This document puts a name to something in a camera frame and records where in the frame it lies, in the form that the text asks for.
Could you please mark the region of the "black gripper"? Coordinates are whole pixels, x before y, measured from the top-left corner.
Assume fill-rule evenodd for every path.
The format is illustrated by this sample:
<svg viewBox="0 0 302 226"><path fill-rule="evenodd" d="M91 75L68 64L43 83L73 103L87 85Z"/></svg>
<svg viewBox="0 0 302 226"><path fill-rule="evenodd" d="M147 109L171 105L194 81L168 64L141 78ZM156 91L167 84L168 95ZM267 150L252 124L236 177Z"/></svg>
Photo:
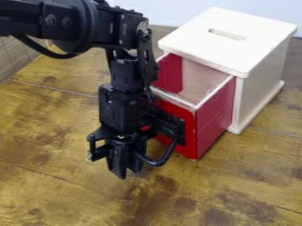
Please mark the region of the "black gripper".
<svg viewBox="0 0 302 226"><path fill-rule="evenodd" d="M127 168L139 173L144 165L137 157L139 154L145 154L145 141L137 138L139 130L145 124L144 92L121 92L105 84L99 87L97 93L100 127L87 136L88 160L93 162L107 157L108 170L120 179L125 179ZM97 141L111 142L117 137L131 139L129 148L116 143L96 146Z"/></svg>

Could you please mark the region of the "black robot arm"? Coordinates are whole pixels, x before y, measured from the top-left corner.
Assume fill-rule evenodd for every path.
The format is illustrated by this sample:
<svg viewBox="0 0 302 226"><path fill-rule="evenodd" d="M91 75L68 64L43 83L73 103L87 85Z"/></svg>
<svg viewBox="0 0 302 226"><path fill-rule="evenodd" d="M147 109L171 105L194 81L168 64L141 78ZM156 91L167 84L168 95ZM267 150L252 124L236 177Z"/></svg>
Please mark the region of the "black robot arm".
<svg viewBox="0 0 302 226"><path fill-rule="evenodd" d="M68 59L91 48L105 50L111 82L99 87L100 128L89 134L89 161L105 159L121 179L139 172L151 123L144 109L153 100L157 64L152 30L143 14L105 0L0 0L0 36L13 36L43 55Z"/></svg>

